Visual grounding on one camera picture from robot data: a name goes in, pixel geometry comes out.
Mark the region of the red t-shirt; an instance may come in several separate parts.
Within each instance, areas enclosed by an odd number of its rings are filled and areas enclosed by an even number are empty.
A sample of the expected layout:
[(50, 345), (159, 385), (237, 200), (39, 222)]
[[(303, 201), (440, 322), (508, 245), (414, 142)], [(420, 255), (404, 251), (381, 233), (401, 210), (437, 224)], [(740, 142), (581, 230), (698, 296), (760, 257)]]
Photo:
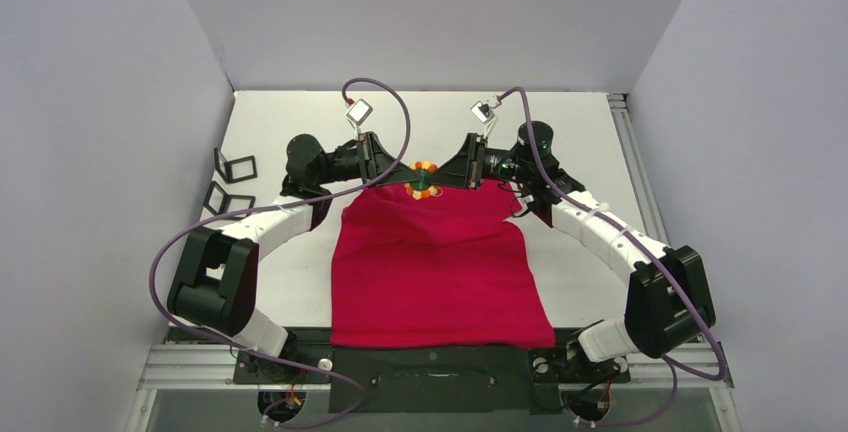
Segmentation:
[(422, 200), (401, 186), (361, 192), (331, 263), (332, 344), (553, 346), (515, 207), (493, 183)]

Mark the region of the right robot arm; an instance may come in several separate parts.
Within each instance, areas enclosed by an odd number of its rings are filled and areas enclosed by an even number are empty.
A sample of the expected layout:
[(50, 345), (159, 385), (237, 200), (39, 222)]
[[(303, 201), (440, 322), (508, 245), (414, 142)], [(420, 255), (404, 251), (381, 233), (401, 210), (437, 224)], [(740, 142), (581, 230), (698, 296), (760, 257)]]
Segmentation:
[(478, 189), (486, 180), (516, 185), (534, 215), (578, 241), (626, 283), (623, 315), (579, 332), (563, 354), (566, 370), (588, 379), (609, 359), (631, 353), (660, 358), (705, 334), (716, 314), (700, 254), (689, 246), (673, 249), (606, 211), (560, 168), (553, 138), (551, 127), (540, 121), (521, 125), (508, 150), (491, 148), (482, 135), (471, 133), (428, 180), (462, 189)]

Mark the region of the orange yellow pompom brooch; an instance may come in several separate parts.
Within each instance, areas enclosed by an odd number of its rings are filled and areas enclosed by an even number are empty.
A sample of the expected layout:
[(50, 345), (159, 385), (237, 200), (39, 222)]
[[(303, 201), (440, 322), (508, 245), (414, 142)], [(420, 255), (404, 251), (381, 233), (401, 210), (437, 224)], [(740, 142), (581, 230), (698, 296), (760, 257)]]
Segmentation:
[(405, 184), (407, 194), (414, 200), (434, 198), (441, 195), (441, 189), (434, 185), (431, 177), (438, 171), (438, 166), (430, 161), (417, 161), (411, 165), (417, 176)]

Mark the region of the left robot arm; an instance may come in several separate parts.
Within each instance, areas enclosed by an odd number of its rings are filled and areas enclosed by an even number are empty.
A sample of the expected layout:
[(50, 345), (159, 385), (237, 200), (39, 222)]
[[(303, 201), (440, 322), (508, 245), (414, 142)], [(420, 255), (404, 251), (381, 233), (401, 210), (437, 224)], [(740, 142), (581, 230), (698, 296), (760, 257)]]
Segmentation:
[(168, 312), (261, 353), (259, 368), (272, 381), (291, 379), (299, 357), (286, 347), (289, 333), (256, 307), (260, 261), (323, 222), (332, 202), (327, 185), (354, 179), (370, 186), (393, 185), (417, 177), (416, 170), (383, 149), (373, 132), (330, 152), (312, 135), (294, 137), (286, 148), (282, 190), (271, 210), (188, 234), (168, 293)]

